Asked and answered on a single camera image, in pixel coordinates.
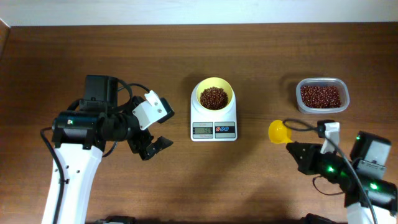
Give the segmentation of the yellow plastic scoop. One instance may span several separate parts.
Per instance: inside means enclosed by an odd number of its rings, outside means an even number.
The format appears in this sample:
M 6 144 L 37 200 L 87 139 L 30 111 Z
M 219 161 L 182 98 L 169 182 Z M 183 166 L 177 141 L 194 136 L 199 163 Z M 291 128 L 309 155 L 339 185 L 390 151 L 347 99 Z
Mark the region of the yellow plastic scoop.
M 268 129 L 269 140 L 274 144 L 292 143 L 292 130 L 287 128 L 282 120 L 274 120 Z

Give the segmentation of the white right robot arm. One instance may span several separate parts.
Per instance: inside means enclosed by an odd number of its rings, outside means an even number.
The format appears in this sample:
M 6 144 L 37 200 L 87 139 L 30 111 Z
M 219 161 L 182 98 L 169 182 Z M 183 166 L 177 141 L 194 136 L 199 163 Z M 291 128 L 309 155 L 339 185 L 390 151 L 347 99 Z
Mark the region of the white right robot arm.
M 369 205 L 343 158 L 334 152 L 322 153 L 321 148 L 320 144 L 300 142 L 286 145 L 299 172 L 320 175 L 339 185 L 345 194 L 348 223 L 373 223 Z M 382 179 L 390 148 L 390 140 L 360 131 L 350 154 L 350 164 L 373 206 L 378 223 L 397 221 L 397 186 Z

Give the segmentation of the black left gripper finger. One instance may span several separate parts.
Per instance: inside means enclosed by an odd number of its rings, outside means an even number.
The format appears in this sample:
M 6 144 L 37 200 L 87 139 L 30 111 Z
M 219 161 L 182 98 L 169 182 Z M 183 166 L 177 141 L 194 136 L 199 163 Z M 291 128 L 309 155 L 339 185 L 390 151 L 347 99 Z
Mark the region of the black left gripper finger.
M 159 124 L 162 124 L 171 117 L 173 117 L 175 115 L 175 111 L 172 109 L 169 102 L 165 98 L 161 98 L 160 102 L 162 103 L 163 107 L 165 108 L 165 112 L 167 113 L 164 117 L 157 121 Z
M 174 142 L 161 136 L 155 142 L 150 142 L 143 147 L 141 151 L 141 159 L 148 161 L 152 159 L 160 151 L 170 147 Z

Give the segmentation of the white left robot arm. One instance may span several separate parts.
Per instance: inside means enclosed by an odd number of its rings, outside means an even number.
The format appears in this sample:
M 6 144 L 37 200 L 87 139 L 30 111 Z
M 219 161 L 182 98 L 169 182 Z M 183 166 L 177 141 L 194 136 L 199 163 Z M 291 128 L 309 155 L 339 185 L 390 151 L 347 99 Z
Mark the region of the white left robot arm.
M 52 178 L 42 223 L 84 223 L 90 192 L 106 143 L 126 141 L 143 161 L 172 145 L 148 130 L 174 115 L 165 98 L 147 90 L 135 96 L 131 85 L 116 77 L 87 75 L 83 98 L 53 121 L 51 139 L 40 132 L 52 159 Z

